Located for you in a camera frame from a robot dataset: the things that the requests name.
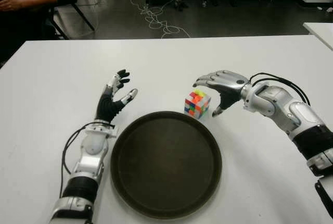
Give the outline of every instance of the colorful cube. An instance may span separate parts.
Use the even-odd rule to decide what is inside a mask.
[[[210,96],[200,90],[194,90],[185,98],[186,115],[199,119],[209,108]]]

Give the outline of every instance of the robot finger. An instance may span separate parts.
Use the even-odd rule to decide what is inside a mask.
[[[222,77],[219,77],[218,75],[214,74],[214,75],[210,76],[210,81],[223,83],[224,79]]]
[[[223,109],[222,109],[220,106],[218,106],[218,107],[216,108],[216,110],[214,110],[212,116],[213,116],[213,117],[216,117],[216,116],[218,116],[219,114],[221,114],[222,112],[223,112]]]
[[[225,76],[228,74],[227,70],[220,70],[215,73],[217,76]]]
[[[220,84],[212,80],[198,80],[193,84],[193,87],[196,87],[198,85],[216,89],[216,87],[219,86]]]
[[[138,92],[137,89],[131,90],[126,96],[121,98],[120,101],[123,103],[123,105],[126,105],[136,97],[137,92]]]
[[[124,87],[124,84],[123,84],[123,83],[120,83],[119,85],[117,85],[117,88],[118,88],[118,89],[121,89],[122,87]]]
[[[130,75],[129,72],[126,72],[126,69],[118,71],[117,74],[120,76],[120,78],[128,77]]]
[[[211,80],[211,76],[215,75],[215,73],[209,73],[209,74],[206,74],[204,76],[200,76],[197,81],[199,80]]]
[[[130,79],[121,79],[120,82],[121,83],[128,83],[130,81]]]

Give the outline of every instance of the gray floor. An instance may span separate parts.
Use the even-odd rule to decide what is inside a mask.
[[[132,0],[141,8],[145,0]],[[294,1],[238,2],[231,7],[228,0],[219,0],[217,7],[202,8],[201,0],[187,0],[189,8],[175,11],[165,6],[158,20],[183,28],[192,38],[217,36],[295,35],[308,34],[304,22],[333,22],[333,13],[317,8],[303,8]],[[96,27],[92,32],[71,7],[59,7],[56,20],[71,39],[151,39],[161,38],[163,29],[153,30],[145,16],[130,0],[78,0],[78,5]],[[164,38],[185,38],[167,34]]]

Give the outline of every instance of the round tray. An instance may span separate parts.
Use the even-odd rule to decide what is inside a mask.
[[[186,216],[214,193],[222,159],[213,135],[184,114],[142,116],[119,136],[111,156],[113,184],[138,212],[158,219]]]

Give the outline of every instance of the chair leg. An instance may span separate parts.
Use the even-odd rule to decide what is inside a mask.
[[[52,25],[54,26],[54,28],[56,28],[56,30],[60,33],[60,35],[65,39],[65,40],[69,40],[69,38],[66,36],[66,34],[62,31],[62,29],[59,27],[59,25],[54,21],[54,20],[50,20],[50,23],[52,23]]]
[[[94,27],[92,26],[92,24],[88,21],[88,19],[84,16],[84,14],[82,13],[82,11],[78,8],[78,6],[76,6],[76,4],[72,4],[73,8],[79,13],[79,15],[83,18],[83,20],[87,23],[87,25],[93,30],[95,31]]]

